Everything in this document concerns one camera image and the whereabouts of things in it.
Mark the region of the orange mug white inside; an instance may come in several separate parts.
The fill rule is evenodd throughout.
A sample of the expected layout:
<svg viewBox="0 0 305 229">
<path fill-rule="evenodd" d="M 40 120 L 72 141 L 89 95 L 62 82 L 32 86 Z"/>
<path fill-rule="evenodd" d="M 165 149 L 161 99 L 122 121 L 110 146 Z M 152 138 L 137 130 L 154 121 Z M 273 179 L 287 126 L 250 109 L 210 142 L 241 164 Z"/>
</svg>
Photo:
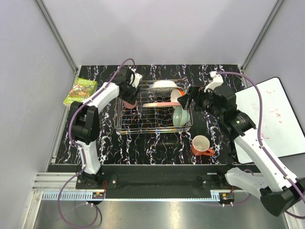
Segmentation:
<svg viewBox="0 0 305 229">
<path fill-rule="evenodd" d="M 213 156 L 214 150 L 210 148 L 210 141 L 203 135 L 193 138 L 191 152 L 196 156 Z"/>
</svg>

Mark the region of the pale green bowl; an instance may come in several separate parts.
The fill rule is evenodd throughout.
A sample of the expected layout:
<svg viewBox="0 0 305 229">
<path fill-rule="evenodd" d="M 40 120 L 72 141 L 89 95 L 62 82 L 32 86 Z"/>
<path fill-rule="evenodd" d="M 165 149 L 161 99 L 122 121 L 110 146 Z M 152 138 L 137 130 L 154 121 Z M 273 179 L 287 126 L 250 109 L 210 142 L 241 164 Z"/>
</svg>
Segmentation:
<svg viewBox="0 0 305 229">
<path fill-rule="evenodd" d="M 180 106 L 177 106 L 173 112 L 173 125 L 184 126 L 190 121 L 190 114 L 187 110 L 183 110 Z"/>
</svg>

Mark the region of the white grey-rimmed plate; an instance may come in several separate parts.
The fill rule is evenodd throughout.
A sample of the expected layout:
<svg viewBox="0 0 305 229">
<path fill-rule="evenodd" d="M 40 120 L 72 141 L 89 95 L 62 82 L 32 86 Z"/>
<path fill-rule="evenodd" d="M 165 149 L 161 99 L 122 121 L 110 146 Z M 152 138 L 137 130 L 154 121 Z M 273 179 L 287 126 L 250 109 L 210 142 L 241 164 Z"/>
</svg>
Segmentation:
<svg viewBox="0 0 305 229">
<path fill-rule="evenodd" d="M 146 91 L 148 92 L 168 92 L 173 89 L 178 88 L 174 81 L 169 80 L 161 80 L 155 81 L 151 87 L 147 88 Z"/>
</svg>

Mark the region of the chrome wire dish rack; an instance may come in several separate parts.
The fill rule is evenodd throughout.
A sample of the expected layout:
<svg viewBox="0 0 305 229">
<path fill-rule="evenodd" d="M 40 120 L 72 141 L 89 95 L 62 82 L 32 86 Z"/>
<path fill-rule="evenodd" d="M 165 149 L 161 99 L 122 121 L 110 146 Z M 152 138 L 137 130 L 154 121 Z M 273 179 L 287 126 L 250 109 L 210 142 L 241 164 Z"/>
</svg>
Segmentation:
<svg viewBox="0 0 305 229">
<path fill-rule="evenodd" d="M 136 106 L 128 109 L 120 98 L 116 99 L 114 125 L 121 134 L 170 133 L 188 131 L 193 125 L 192 108 L 188 109 L 188 122 L 175 126 L 173 114 L 176 108 L 171 105 L 171 92 L 174 87 L 152 89 L 156 80 L 142 81 Z"/>
</svg>

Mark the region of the pink cup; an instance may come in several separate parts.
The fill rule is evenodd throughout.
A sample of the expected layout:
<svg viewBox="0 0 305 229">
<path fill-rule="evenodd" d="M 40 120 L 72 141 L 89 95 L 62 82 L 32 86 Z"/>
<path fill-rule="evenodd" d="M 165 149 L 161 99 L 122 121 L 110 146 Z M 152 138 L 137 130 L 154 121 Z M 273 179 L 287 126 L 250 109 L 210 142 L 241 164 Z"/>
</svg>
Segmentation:
<svg viewBox="0 0 305 229">
<path fill-rule="evenodd" d="M 123 105 L 126 109 L 134 109 L 137 106 L 137 101 L 134 104 L 131 104 L 127 101 L 123 101 Z"/>
</svg>

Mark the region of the pink cream floral plate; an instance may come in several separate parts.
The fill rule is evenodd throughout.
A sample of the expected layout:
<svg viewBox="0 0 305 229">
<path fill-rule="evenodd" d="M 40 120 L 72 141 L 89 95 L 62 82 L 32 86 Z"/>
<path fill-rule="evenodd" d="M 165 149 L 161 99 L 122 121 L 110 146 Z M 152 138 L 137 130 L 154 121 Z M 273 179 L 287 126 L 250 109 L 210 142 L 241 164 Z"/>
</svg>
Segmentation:
<svg viewBox="0 0 305 229">
<path fill-rule="evenodd" d="M 172 102 L 157 102 L 157 103 L 146 103 L 143 104 L 143 108 L 156 108 L 156 107 L 177 107 L 181 106 L 178 102 L 172 103 Z"/>
</svg>

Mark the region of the orange bowl white inside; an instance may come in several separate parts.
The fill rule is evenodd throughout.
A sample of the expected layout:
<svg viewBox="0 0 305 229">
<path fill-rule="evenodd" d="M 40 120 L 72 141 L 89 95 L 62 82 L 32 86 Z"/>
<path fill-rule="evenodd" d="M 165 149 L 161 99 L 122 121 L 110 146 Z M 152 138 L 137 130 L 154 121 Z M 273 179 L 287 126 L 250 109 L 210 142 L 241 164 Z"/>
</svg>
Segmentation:
<svg viewBox="0 0 305 229">
<path fill-rule="evenodd" d="M 171 91 L 171 102 L 172 103 L 177 103 L 178 98 L 184 96 L 185 93 L 183 90 L 180 89 L 174 89 Z"/>
</svg>

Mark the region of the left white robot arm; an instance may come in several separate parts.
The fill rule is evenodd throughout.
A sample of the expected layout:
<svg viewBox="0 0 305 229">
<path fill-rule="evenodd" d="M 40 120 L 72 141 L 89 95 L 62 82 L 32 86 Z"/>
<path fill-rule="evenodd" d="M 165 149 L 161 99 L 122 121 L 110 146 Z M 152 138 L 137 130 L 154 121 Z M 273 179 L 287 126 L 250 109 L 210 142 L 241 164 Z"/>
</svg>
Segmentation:
<svg viewBox="0 0 305 229">
<path fill-rule="evenodd" d="M 92 96 L 70 105 L 68 135 L 81 156 L 81 171 L 77 174 L 81 184 L 97 189 L 103 183 L 96 147 L 101 111 L 115 98 L 135 105 L 141 80 L 142 75 L 135 69 L 121 66 Z"/>
</svg>

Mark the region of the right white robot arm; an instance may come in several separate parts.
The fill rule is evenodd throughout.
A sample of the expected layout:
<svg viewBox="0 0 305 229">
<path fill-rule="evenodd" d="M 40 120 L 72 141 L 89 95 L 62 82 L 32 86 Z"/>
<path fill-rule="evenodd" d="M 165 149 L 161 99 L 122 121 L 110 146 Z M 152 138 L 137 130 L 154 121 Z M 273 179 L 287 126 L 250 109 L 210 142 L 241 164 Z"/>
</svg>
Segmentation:
<svg viewBox="0 0 305 229">
<path fill-rule="evenodd" d="M 260 199 L 273 216 L 287 212 L 304 200 L 304 178 L 298 178 L 263 143 L 260 130 L 251 118 L 238 110 L 236 95 L 230 87 L 190 87 L 185 95 L 178 98 L 178 102 L 184 110 L 194 102 L 195 111 L 207 111 L 216 117 L 221 130 L 248 154 L 263 175 L 263 178 L 258 178 L 233 167 L 216 177 L 218 187 L 227 189 L 235 186 L 243 189 Z"/>
</svg>

